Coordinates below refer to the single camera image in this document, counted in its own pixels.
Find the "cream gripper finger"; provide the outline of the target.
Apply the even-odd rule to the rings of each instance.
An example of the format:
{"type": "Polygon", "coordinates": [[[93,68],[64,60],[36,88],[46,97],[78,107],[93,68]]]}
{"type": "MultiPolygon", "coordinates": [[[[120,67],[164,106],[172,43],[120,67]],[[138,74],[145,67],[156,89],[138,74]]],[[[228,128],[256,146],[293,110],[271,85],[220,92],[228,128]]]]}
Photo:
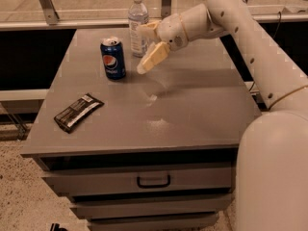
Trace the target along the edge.
{"type": "Polygon", "coordinates": [[[159,21],[153,21],[153,22],[139,25],[137,28],[137,32],[145,38],[158,39],[157,29],[158,29],[159,24],[160,24],[159,21]]]}
{"type": "Polygon", "coordinates": [[[141,58],[140,63],[137,66],[137,72],[139,74],[145,74],[151,70],[154,66],[161,63],[167,58],[170,52],[170,47],[166,42],[154,43],[152,42],[145,55],[141,58]]]}

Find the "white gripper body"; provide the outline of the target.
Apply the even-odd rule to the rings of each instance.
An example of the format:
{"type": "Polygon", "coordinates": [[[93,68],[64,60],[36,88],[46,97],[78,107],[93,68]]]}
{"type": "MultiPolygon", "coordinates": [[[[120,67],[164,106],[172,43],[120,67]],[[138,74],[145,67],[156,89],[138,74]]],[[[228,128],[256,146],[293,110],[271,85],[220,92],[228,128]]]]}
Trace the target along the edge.
{"type": "Polygon", "coordinates": [[[180,14],[175,13],[164,18],[157,27],[157,36],[160,41],[166,42],[171,51],[177,51],[188,45],[189,39],[180,14]]]}

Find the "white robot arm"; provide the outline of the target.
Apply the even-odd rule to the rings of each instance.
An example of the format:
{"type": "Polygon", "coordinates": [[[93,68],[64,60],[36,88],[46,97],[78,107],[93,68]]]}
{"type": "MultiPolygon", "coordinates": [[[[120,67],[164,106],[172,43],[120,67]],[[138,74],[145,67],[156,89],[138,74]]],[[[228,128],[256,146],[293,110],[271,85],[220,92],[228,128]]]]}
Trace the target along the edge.
{"type": "Polygon", "coordinates": [[[237,231],[308,231],[308,76],[252,17],[245,0],[206,0],[141,25],[144,74],[170,52],[224,33],[267,107],[244,131],[236,169],[237,231]]]}

